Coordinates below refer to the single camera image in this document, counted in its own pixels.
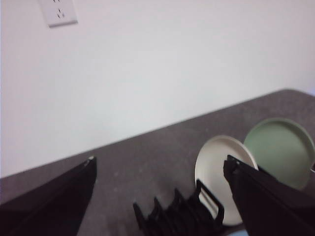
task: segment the green plate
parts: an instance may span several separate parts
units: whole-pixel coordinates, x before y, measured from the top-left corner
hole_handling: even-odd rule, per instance
[[[315,148],[307,131],[284,118],[266,119],[247,135],[244,145],[257,164],[280,182],[302,189],[315,162]]]

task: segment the electrical outlet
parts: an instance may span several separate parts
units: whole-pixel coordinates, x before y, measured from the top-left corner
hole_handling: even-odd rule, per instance
[[[78,23],[72,0],[39,0],[49,27]]]

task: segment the dish rack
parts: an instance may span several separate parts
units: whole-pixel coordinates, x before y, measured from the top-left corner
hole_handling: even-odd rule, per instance
[[[216,218],[200,202],[201,191],[217,205]],[[215,236],[227,228],[222,224],[223,205],[200,180],[197,180],[196,190],[187,200],[175,189],[174,200],[167,209],[162,208],[157,198],[154,198],[154,204],[147,218],[143,216],[139,205],[133,204],[139,228],[145,236]]]

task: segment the table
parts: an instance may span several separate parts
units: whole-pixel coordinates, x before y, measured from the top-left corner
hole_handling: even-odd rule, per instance
[[[146,215],[153,209],[154,196],[163,207],[171,203],[175,187],[184,197],[190,196],[194,191],[195,161],[209,138],[225,134],[243,141],[254,125],[270,117],[292,119],[315,138],[315,97],[280,90],[5,177],[1,179],[1,202],[44,184],[94,155],[98,157],[97,181],[78,235],[140,236],[134,202]],[[305,192],[315,195],[314,176]]]

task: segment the black plastic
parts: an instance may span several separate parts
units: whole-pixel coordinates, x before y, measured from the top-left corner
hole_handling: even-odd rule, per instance
[[[224,176],[250,236],[315,236],[315,199],[228,156]]]
[[[215,219],[199,200],[201,190],[218,207]],[[139,228],[145,236],[209,236],[224,229],[224,207],[200,180],[197,180],[196,190],[187,200],[175,189],[174,200],[166,210],[162,209],[157,198],[154,202],[155,207],[147,219],[138,204],[133,204]]]
[[[75,236],[92,196],[96,158],[0,205],[1,236]]]

